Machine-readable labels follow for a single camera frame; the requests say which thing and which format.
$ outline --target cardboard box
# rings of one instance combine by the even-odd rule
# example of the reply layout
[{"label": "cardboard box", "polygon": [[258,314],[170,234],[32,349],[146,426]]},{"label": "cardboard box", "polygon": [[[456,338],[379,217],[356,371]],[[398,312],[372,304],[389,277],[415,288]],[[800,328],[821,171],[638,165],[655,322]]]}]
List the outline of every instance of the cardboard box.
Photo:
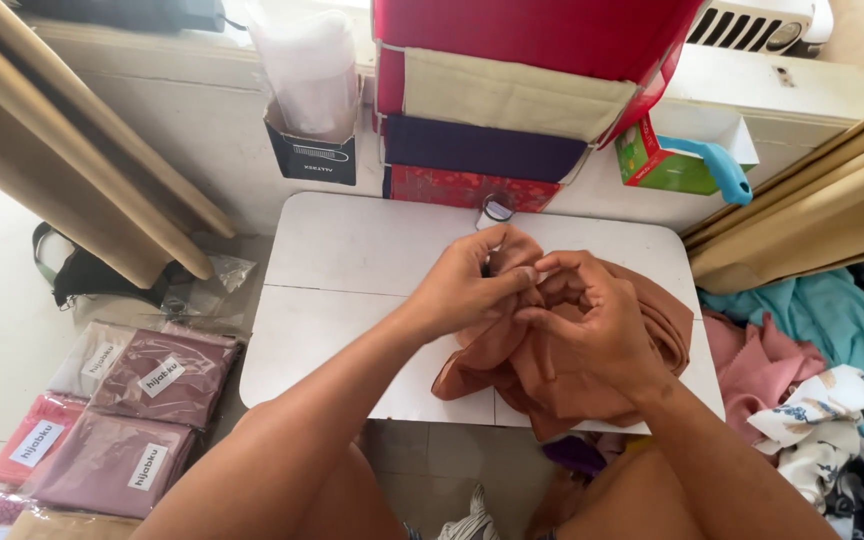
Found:
[{"label": "cardboard box", "polygon": [[355,126],[362,112],[362,84],[360,78],[354,115],[343,119],[339,129],[324,133],[321,139],[290,133],[279,102],[272,98],[266,105],[265,129],[283,177],[355,186]]},{"label": "cardboard box", "polygon": [[615,140],[622,184],[695,195],[714,195],[719,191],[701,157],[662,148],[656,134],[721,144],[745,172],[759,164],[756,146],[738,112],[659,103]]}]

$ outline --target brown hijab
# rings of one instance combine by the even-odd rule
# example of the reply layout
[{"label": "brown hijab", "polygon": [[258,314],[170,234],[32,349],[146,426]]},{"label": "brown hijab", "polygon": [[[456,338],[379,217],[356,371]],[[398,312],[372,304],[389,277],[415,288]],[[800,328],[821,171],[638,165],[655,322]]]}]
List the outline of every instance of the brown hijab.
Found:
[{"label": "brown hijab", "polygon": [[[533,265],[543,249],[528,234],[512,227],[488,267],[498,276],[517,266]],[[635,288],[645,330],[652,338],[654,358],[678,376],[689,365],[692,310],[651,279],[601,260],[606,271]],[[602,420],[619,427],[642,421],[628,399],[590,373],[566,345],[548,332],[517,323],[513,314],[529,306],[544,306],[542,294],[531,287],[495,306],[476,325],[455,334],[462,350],[454,352],[432,385],[442,400],[454,400],[495,387],[510,407],[527,414],[539,440],[557,436],[584,420]],[[571,304],[552,311],[579,321],[582,312]]]}]

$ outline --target curtain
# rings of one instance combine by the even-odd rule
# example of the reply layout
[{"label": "curtain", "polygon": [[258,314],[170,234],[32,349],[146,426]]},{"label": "curtain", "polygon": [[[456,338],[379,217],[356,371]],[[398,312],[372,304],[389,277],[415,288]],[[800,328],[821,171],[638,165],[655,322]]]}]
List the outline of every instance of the curtain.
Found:
[{"label": "curtain", "polygon": [[171,261],[211,277],[189,235],[235,235],[232,220],[1,1],[0,190],[141,289]]},{"label": "curtain", "polygon": [[696,286],[724,294],[864,261],[864,120],[682,233]]}]

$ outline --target teal fabric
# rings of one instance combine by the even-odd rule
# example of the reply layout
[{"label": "teal fabric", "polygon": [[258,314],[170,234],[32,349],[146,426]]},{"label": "teal fabric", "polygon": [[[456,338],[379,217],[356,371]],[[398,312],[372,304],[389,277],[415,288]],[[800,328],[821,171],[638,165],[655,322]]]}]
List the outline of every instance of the teal fabric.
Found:
[{"label": "teal fabric", "polygon": [[[762,325],[762,313],[772,313],[787,336],[814,343],[829,368],[846,364],[864,372],[864,292],[845,268],[734,294],[700,289],[699,299],[736,322]],[[859,431],[864,436],[864,424]]]}]

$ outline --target white table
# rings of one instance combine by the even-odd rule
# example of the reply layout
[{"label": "white table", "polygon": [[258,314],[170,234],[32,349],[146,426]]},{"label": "white table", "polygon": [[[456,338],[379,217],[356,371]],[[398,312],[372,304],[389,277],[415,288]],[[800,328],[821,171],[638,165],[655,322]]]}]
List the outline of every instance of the white table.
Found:
[{"label": "white table", "polygon": [[[275,398],[397,307],[455,240],[475,231],[477,212],[421,202],[329,193],[293,195],[282,209],[248,344],[239,392],[247,407]],[[646,276],[692,309],[690,363],[681,380],[725,416],[699,300],[682,241],[672,230],[547,214],[511,223],[545,251],[587,249]],[[442,401],[429,391],[459,349],[451,336],[422,347],[392,381],[371,418],[529,426],[487,388]],[[580,430],[648,434],[643,423],[583,422]]]}]

